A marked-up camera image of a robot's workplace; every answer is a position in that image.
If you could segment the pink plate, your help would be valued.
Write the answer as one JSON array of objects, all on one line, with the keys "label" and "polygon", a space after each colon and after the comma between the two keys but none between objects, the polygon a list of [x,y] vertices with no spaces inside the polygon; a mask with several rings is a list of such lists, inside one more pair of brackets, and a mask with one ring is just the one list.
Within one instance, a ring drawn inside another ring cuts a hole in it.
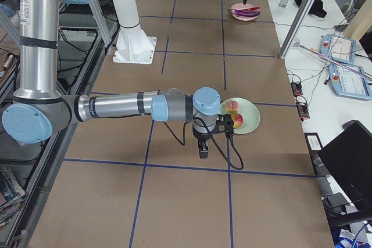
[{"label": "pink plate", "polygon": [[228,11],[240,21],[251,21],[260,15],[260,7],[249,3],[236,3]]}]

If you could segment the black laptop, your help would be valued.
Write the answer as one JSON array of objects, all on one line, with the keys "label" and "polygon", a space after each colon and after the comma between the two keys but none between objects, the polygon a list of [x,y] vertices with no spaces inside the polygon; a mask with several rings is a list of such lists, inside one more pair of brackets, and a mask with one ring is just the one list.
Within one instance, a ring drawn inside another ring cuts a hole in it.
[{"label": "black laptop", "polygon": [[371,132],[355,121],[318,155],[356,208],[371,209]]}]

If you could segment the stack of magazines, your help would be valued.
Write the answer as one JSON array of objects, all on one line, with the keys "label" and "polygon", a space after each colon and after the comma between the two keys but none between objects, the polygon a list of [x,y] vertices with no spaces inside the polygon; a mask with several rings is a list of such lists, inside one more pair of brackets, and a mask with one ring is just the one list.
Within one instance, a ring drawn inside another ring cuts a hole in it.
[{"label": "stack of magazines", "polygon": [[1,227],[10,223],[21,209],[26,191],[19,184],[11,169],[1,165]]}]

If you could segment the red chili pepper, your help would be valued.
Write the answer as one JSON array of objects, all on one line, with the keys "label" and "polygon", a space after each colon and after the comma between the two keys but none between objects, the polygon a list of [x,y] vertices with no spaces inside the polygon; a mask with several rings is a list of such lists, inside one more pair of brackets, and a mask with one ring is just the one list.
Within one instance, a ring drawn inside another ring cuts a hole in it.
[{"label": "red chili pepper", "polygon": [[253,11],[256,11],[256,10],[259,10],[259,9],[260,9],[259,6],[254,6],[254,7],[242,9],[242,11],[244,11],[244,12],[253,12]]}]

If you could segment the far blue teach pendant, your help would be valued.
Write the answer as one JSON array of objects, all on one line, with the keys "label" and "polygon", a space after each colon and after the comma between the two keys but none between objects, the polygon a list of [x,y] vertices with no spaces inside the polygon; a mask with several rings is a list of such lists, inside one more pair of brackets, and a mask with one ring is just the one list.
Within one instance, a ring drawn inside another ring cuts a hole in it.
[{"label": "far blue teach pendant", "polygon": [[356,41],[340,35],[326,34],[321,38],[320,53],[334,61],[354,64]]}]

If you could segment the aluminium frame post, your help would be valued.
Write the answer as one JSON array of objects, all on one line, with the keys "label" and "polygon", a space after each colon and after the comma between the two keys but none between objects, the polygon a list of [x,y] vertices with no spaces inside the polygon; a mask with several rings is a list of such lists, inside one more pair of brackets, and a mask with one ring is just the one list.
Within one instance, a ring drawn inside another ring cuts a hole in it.
[{"label": "aluminium frame post", "polygon": [[291,45],[294,43],[294,40],[300,30],[300,27],[304,21],[305,16],[308,14],[310,8],[313,5],[314,0],[303,0],[299,10],[291,24],[291,27],[288,31],[287,36],[282,44],[282,47],[278,53],[279,59],[285,59],[287,56]]}]

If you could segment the red yellow apple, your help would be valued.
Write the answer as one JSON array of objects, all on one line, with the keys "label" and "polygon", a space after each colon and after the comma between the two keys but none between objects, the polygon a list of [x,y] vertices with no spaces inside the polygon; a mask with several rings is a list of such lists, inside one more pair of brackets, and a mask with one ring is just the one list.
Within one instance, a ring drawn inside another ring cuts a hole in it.
[{"label": "red yellow apple", "polygon": [[232,114],[231,119],[233,121],[233,129],[237,129],[237,128],[241,127],[244,123],[243,116],[239,113]]}]

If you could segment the green plate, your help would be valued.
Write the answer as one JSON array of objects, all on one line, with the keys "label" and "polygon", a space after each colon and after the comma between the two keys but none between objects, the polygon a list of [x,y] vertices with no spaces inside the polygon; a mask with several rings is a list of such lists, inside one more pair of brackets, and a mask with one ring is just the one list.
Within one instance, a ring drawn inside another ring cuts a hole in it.
[{"label": "green plate", "polygon": [[220,105],[220,114],[230,114],[227,113],[225,104],[228,101],[236,100],[239,103],[239,114],[243,116],[244,123],[241,127],[234,129],[235,134],[247,134],[254,131],[260,123],[260,113],[258,108],[250,101],[243,98],[229,98],[223,101]]}]

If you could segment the purple eggplant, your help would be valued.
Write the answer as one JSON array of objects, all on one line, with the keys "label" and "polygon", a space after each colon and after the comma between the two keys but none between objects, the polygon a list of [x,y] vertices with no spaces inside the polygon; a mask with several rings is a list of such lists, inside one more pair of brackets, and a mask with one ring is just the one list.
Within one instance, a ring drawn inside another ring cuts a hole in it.
[{"label": "purple eggplant", "polygon": [[228,11],[232,15],[240,16],[240,17],[255,17],[255,16],[260,15],[260,11],[244,12],[242,10],[236,10],[236,9],[229,9]]}]

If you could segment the pink peach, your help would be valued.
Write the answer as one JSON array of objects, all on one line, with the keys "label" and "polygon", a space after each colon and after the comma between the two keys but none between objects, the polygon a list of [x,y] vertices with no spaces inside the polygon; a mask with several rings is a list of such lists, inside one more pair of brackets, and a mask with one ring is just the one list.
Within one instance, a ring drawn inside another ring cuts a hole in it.
[{"label": "pink peach", "polygon": [[239,112],[239,103],[236,100],[228,101],[225,104],[226,112],[227,113],[238,113]]}]

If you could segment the near blue teach pendant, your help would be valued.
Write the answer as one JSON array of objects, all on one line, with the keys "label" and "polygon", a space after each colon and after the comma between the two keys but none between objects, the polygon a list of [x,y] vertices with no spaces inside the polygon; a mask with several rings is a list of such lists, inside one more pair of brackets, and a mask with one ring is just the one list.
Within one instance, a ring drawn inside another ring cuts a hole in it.
[{"label": "near blue teach pendant", "polygon": [[334,92],[343,97],[371,100],[371,88],[366,79],[334,63],[329,65],[331,86]]}]

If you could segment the blue teach pendant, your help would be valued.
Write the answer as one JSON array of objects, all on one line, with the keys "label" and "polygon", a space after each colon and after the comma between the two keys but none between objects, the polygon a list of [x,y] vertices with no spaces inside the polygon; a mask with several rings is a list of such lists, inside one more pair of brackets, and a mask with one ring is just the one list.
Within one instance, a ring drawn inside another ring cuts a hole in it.
[{"label": "blue teach pendant", "polygon": [[354,64],[356,41],[340,35],[326,34],[321,38],[320,53],[334,61]]},{"label": "blue teach pendant", "polygon": [[329,65],[331,86],[334,92],[343,97],[371,100],[371,88],[366,79],[334,63]]}]

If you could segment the white label card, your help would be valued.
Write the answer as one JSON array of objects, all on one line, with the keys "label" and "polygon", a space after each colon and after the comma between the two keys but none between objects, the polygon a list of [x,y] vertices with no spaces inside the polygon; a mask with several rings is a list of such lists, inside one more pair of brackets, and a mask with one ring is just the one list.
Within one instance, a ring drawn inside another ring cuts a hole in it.
[{"label": "white label card", "polygon": [[308,135],[307,140],[311,150],[321,150],[322,145],[317,137],[317,135]]}]

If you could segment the orange black power strip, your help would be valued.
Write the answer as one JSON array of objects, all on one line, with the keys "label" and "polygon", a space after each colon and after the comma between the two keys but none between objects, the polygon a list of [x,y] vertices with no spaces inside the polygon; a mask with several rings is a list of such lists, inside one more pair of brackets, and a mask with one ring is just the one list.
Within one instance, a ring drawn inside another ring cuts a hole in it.
[{"label": "orange black power strip", "polygon": [[301,122],[310,119],[309,104],[303,95],[301,82],[291,82],[291,88]]}]

